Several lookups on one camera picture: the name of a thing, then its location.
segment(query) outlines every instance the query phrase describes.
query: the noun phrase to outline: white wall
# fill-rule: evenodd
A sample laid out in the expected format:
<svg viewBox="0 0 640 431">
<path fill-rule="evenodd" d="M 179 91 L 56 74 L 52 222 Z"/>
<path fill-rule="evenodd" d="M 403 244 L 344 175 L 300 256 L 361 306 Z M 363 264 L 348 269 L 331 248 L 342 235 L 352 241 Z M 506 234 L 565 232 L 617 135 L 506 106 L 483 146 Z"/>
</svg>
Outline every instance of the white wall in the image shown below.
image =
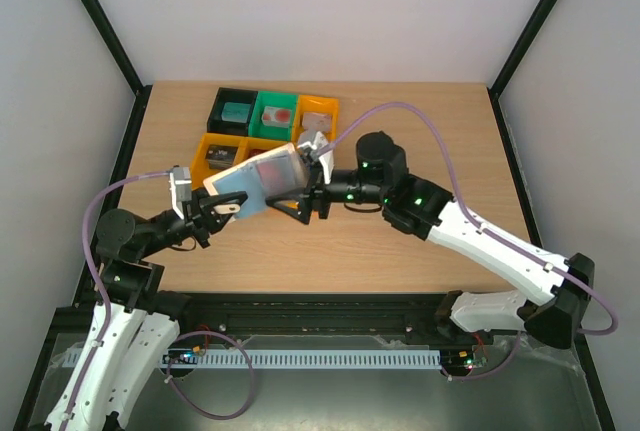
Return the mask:
<svg viewBox="0 0 640 431">
<path fill-rule="evenodd" d="M 638 30 L 638 0 L 560 0 L 502 99 L 545 244 L 591 256 L 620 313 L 616 334 L 589 339 L 620 430 L 638 428 L 640 395 Z"/>
<path fill-rule="evenodd" d="M 79 0 L 0 0 L 0 428 L 17 415 L 80 222 L 109 179 L 133 94 Z"/>
<path fill-rule="evenodd" d="M 491 83 L 538 0 L 101 0 L 143 81 Z"/>
</svg>

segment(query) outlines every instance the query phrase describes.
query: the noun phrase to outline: wooden table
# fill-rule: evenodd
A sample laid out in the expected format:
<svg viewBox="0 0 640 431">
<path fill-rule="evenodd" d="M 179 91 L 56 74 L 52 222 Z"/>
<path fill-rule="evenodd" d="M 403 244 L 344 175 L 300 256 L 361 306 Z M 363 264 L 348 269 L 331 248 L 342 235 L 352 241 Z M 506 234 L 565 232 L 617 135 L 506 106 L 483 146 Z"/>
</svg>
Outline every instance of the wooden table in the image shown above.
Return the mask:
<svg viewBox="0 0 640 431">
<path fill-rule="evenodd" d="M 524 219 L 484 85 L 441 83 L 158 82 L 153 86 L 129 175 L 191 163 L 219 86 L 340 99 L 338 133 L 387 101 L 418 106 L 435 122 L 452 155 L 467 204 L 527 239 Z M 404 110 L 373 116 L 336 150 L 336 168 L 355 166 L 355 142 L 384 130 L 404 147 L 412 173 L 451 189 L 427 128 Z M 120 207 L 152 216 L 170 207 L 168 183 L 125 188 Z M 163 289 L 196 292 L 422 293 L 497 291 L 510 285 L 469 259 L 391 228 L 379 215 L 333 205 L 329 219 L 301 225 L 275 210 L 232 223 L 211 247 L 163 251 Z"/>
</svg>

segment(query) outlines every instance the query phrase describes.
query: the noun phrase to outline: purple cable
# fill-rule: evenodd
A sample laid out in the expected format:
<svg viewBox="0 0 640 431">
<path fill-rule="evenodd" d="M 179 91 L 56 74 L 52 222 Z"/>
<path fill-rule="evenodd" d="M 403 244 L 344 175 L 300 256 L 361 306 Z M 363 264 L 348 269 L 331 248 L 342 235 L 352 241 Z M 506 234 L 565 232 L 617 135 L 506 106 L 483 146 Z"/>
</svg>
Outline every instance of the purple cable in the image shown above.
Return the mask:
<svg viewBox="0 0 640 431">
<path fill-rule="evenodd" d="M 447 377 L 447 379 L 450 379 L 451 381 L 474 381 L 476 379 L 484 379 L 484 378 L 488 378 L 489 376 L 498 374 L 500 371 L 506 368 L 511 361 L 513 361 L 513 358 L 515 358 L 516 353 L 520 348 L 520 338 L 522 337 L 521 334 L 522 333 L 518 331 L 518 334 L 516 334 L 516 339 L 513 342 L 513 346 L 511 347 L 511 351 L 509 351 L 509 355 L 504 359 L 504 361 L 502 361 L 498 366 L 496 366 L 492 370 L 487 371 L 486 373 L 476 374 L 473 376 L 451 376 L 449 373 L 447 373 L 447 371 L 444 368 L 442 368 L 442 374 L 444 374 Z"/>
<path fill-rule="evenodd" d="M 192 331 L 191 333 L 185 333 L 185 334 L 183 334 L 181 336 L 178 336 L 176 338 L 176 340 L 174 341 L 174 344 L 178 343 L 180 341 L 183 341 L 185 339 L 192 338 L 193 336 L 212 336 L 214 338 L 220 338 L 220 339 L 226 341 L 227 343 L 229 343 L 231 346 L 235 347 L 238 351 L 240 351 L 242 356 L 244 356 L 244 359 L 247 361 L 247 367 L 249 368 L 249 395 L 247 396 L 246 401 L 240 407 L 240 409 L 238 409 L 235 413 L 231 413 L 231 414 L 227 414 L 227 415 L 218 415 L 218 414 L 209 413 L 209 412 L 205 411 L 204 409 L 198 407 L 178 387 L 178 385 L 175 383 L 175 380 L 173 379 L 173 376 L 171 375 L 171 365 L 173 365 L 173 363 L 176 361 L 176 359 L 172 359 L 171 361 L 169 361 L 169 364 L 167 365 L 167 372 L 166 372 L 166 377 L 167 378 L 166 378 L 165 382 L 168 383 L 169 386 L 171 386 L 171 389 L 173 389 L 176 392 L 176 394 L 178 395 L 178 397 L 180 399 L 182 399 L 182 401 L 184 401 L 196 413 L 204 416 L 205 418 L 215 419 L 216 421 L 227 421 L 229 419 L 237 418 L 238 416 L 243 414 L 247 409 L 249 409 L 249 407 L 253 403 L 253 399 L 256 396 L 256 373 L 255 373 L 255 370 L 253 369 L 253 364 L 251 363 L 251 358 L 249 357 L 249 355 L 247 354 L 245 349 L 240 345 L 240 343 L 238 343 L 237 341 L 231 339 L 229 336 L 225 336 L 224 334 L 216 333 L 215 331 Z"/>
<path fill-rule="evenodd" d="M 362 116 L 360 116 L 358 119 L 356 119 L 353 123 L 351 123 L 351 125 L 346 130 L 344 130 L 344 132 L 341 133 L 340 136 L 338 136 L 335 141 L 329 143 L 325 147 L 318 150 L 317 156 L 318 157 L 322 156 L 324 153 L 327 153 L 335 149 L 335 147 L 338 144 L 340 144 L 365 119 L 369 118 L 370 116 L 373 116 L 379 111 L 384 111 L 385 109 L 389 109 L 389 108 L 407 109 L 411 111 L 413 114 L 415 114 L 416 116 L 418 116 L 422 120 L 422 122 L 424 122 L 424 124 L 426 124 L 429 127 L 434 138 L 436 138 L 438 147 L 440 148 L 440 152 L 442 153 L 442 157 L 444 158 L 445 164 L 447 165 L 449 178 L 451 179 L 451 184 L 453 186 L 453 194 L 456 197 L 458 206 L 460 207 L 460 211 L 462 211 L 462 214 L 465 216 L 465 218 L 467 218 L 467 220 L 470 223 L 472 223 L 476 228 L 480 229 L 480 222 L 473 217 L 473 215 L 467 208 L 467 205 L 465 204 L 464 199 L 462 199 L 462 192 L 460 191 L 460 186 L 458 185 L 458 178 L 456 177 L 456 172 L 453 168 L 453 163 L 451 162 L 451 156 L 449 155 L 449 151 L 447 150 L 447 146 L 444 143 L 444 140 L 442 139 L 440 132 L 438 131 L 436 126 L 433 124 L 433 122 L 427 117 L 427 115 L 425 115 L 422 111 L 420 111 L 418 108 L 416 108 L 411 104 L 394 101 L 391 103 L 381 104 L 380 106 L 376 106 L 375 108 L 370 109 L 369 111 L 364 113 Z M 530 259 L 534 263 L 543 267 L 547 264 L 547 262 L 544 261 L 543 259 L 539 258 L 535 254 L 528 252 L 525 249 L 522 249 L 517 244 L 512 243 L 508 239 L 503 238 L 502 236 L 495 233 L 491 229 L 485 229 L 483 232 L 486 233 L 487 236 L 493 238 L 495 241 L 502 244 L 503 246 L 506 246 L 512 251 L 515 251 L 516 253 L 524 256 L 525 258 Z M 560 276 L 562 276 L 564 279 L 568 280 L 572 284 L 575 284 L 578 288 L 580 288 L 582 291 L 584 291 L 593 299 L 595 299 L 600 304 L 600 306 L 602 306 L 605 309 L 605 311 L 609 313 L 609 316 L 611 316 L 611 325 L 606 329 L 582 329 L 581 328 L 578 330 L 578 332 L 583 334 L 589 334 L 592 336 L 605 336 L 607 334 L 613 333 L 616 329 L 618 329 L 618 315 L 613 309 L 613 306 L 608 302 L 608 300 L 604 296 L 602 296 L 600 293 L 595 291 L 593 288 L 590 288 L 589 286 L 584 284 L 575 276 L 567 273 L 566 271 L 563 271 L 555 266 L 551 268 L 551 271 L 553 271 L 556 274 L 559 274 Z"/>
<path fill-rule="evenodd" d="M 120 188 L 121 186 L 124 186 L 125 184 L 133 183 L 135 181 L 140 181 L 142 179 L 159 178 L 159 177 L 168 176 L 168 175 L 169 175 L 169 171 L 161 171 L 157 173 L 147 173 L 147 174 L 140 174 L 138 176 L 131 176 L 130 178 L 125 178 L 120 181 L 117 181 L 107 186 L 102 191 L 100 191 L 96 195 L 96 197 L 93 198 L 93 200 L 89 203 L 89 206 L 87 206 L 87 209 L 84 212 L 84 217 L 82 218 L 82 250 L 84 251 L 84 257 L 87 260 L 87 266 L 89 266 L 89 272 L 91 273 L 91 277 L 93 278 L 93 281 L 96 283 L 96 287 L 98 288 L 98 292 L 100 293 L 100 297 L 102 298 L 102 301 L 104 302 L 104 306 L 105 306 L 104 324 L 102 325 L 102 327 L 100 328 L 100 331 L 98 331 L 98 335 L 96 336 L 96 341 L 98 342 L 102 341 L 102 338 L 104 338 L 104 335 L 107 332 L 107 328 L 109 327 L 109 323 L 111 322 L 111 301 L 109 300 L 109 294 L 107 293 L 107 289 L 104 287 L 104 283 L 102 282 L 102 279 L 100 279 L 100 274 L 98 273 L 98 269 L 96 268 L 95 262 L 93 261 L 93 256 L 91 255 L 91 242 L 89 240 L 89 227 L 90 227 L 91 218 L 93 217 L 94 211 L 96 210 L 96 208 L 98 207 L 102 199 L 111 191 L 114 191 Z M 98 348 L 91 348 L 89 350 L 87 359 L 82 365 L 80 372 L 78 373 L 78 379 L 76 380 L 76 384 L 73 386 L 73 389 L 71 390 L 71 394 L 69 396 L 69 404 L 67 404 L 67 409 L 65 409 L 65 413 L 69 415 L 71 415 L 73 411 L 74 403 L 76 401 L 76 398 L 78 397 L 78 393 L 80 392 L 80 388 L 82 387 L 84 378 L 87 375 L 89 366 L 91 365 L 91 362 L 93 361 L 93 357 L 95 356 L 97 351 L 98 351 Z M 67 429 L 68 424 L 69 424 L 68 420 L 63 421 L 62 425 L 59 428 L 59 431 L 65 431 Z"/>
</svg>

